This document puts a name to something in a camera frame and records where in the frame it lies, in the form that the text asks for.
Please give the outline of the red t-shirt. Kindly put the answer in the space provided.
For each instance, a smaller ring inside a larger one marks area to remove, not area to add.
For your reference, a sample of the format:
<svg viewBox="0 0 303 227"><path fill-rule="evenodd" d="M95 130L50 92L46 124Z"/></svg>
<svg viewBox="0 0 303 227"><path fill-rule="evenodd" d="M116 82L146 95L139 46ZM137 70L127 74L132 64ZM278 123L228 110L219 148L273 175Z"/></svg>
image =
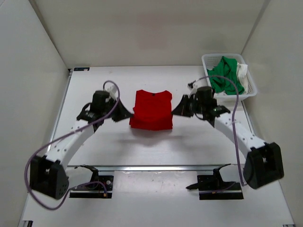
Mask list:
<svg viewBox="0 0 303 227"><path fill-rule="evenodd" d="M129 125L133 129L149 131L172 130L171 100L172 94L167 90L159 93L136 91L134 115Z"/></svg>

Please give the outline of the green t-shirt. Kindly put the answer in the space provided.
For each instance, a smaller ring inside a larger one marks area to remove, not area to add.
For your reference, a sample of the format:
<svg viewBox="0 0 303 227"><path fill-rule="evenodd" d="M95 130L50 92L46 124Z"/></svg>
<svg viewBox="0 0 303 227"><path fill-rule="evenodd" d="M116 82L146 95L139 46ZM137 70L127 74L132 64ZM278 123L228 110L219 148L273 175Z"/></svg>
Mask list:
<svg viewBox="0 0 303 227"><path fill-rule="evenodd" d="M236 95L234 85L237 87L239 95L245 91L237 78L237 63L236 59L223 56L217 66L212 70L207 70L211 87L215 93L224 92L226 95Z"/></svg>

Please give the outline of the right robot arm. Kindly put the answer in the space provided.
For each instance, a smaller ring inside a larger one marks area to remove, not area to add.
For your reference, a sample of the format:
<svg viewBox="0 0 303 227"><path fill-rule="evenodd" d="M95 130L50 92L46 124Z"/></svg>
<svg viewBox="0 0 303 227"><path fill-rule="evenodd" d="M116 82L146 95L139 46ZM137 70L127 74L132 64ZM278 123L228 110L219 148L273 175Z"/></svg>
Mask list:
<svg viewBox="0 0 303 227"><path fill-rule="evenodd" d="M258 189L285 176L281 148L275 142L267 143L247 130L235 119L235 114L215 99L202 101L195 95L183 95L180 103L171 112L173 115L193 117L202 115L216 130L234 143L236 154L245 157L244 168L240 170L245 182Z"/></svg>

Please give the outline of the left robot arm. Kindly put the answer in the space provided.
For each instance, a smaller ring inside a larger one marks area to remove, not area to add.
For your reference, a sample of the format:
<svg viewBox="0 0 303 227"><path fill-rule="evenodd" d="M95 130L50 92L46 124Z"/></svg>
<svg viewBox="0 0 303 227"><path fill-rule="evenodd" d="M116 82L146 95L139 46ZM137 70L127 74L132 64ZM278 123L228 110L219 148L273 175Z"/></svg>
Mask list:
<svg viewBox="0 0 303 227"><path fill-rule="evenodd" d="M57 138L54 147L43 156L35 154L30 159L25 171L29 192L40 192L59 200L75 187L97 188L101 182L95 167L80 165L68 169L67 166L82 144L106 119L119 122L132 116L120 100L112 98L84 105L71 132Z"/></svg>

